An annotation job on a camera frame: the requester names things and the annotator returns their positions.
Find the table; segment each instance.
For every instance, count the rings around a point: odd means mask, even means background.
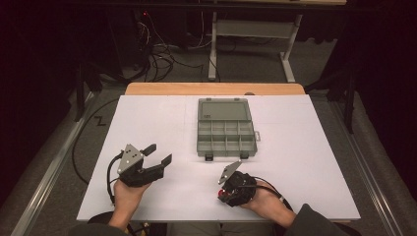
[[[257,94],[244,97],[262,140],[256,156],[245,160],[239,170],[269,180],[296,212],[308,203],[332,220],[358,219],[310,97],[299,85],[200,83],[128,86],[119,100],[77,219],[89,220],[112,210],[105,173],[120,149],[127,143],[136,148],[155,143],[157,150],[146,157],[144,167],[158,164],[169,153],[172,163],[165,168],[165,177],[147,190],[134,220],[262,221],[251,211],[230,207],[216,198],[223,167],[237,157],[206,162],[197,157],[195,146],[198,98],[243,97],[241,94],[248,91]],[[117,177],[116,168],[113,177]]]
[[[300,5],[345,5],[346,0],[233,0],[231,2],[249,2],[249,3],[277,3],[277,4],[300,4]],[[279,59],[284,69],[285,78],[288,83],[295,83],[291,65],[289,64],[289,55],[295,42],[298,29],[300,28],[303,15],[297,14],[294,22],[255,22],[255,21],[233,21],[218,20],[217,12],[212,15],[211,30],[211,51],[208,65],[208,79],[214,81],[216,77],[216,42],[218,35],[229,36],[255,36],[255,37],[272,37],[287,39],[287,47],[284,52],[279,53]]]

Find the white table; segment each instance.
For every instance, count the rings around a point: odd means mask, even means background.
[[[261,134],[256,156],[238,170],[270,181],[295,212],[309,204],[331,220],[360,218],[308,95],[124,95],[89,182],[77,220],[113,210],[105,176],[110,160],[126,144],[157,150],[144,167],[172,153],[165,177],[146,191],[134,220],[260,221],[254,213],[217,199],[223,167],[235,157],[205,162],[197,156],[197,111],[201,97],[245,97],[256,131]],[[118,162],[112,169],[117,177]]]

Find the sleeve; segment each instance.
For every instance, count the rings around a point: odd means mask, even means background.
[[[126,236],[126,234],[115,227],[107,224],[91,223],[79,224],[70,229],[68,236]]]
[[[303,205],[284,236],[348,236],[308,205]]]

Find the person's left hand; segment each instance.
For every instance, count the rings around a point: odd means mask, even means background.
[[[108,225],[125,230],[150,184],[135,188],[117,180],[113,186],[115,208]]]

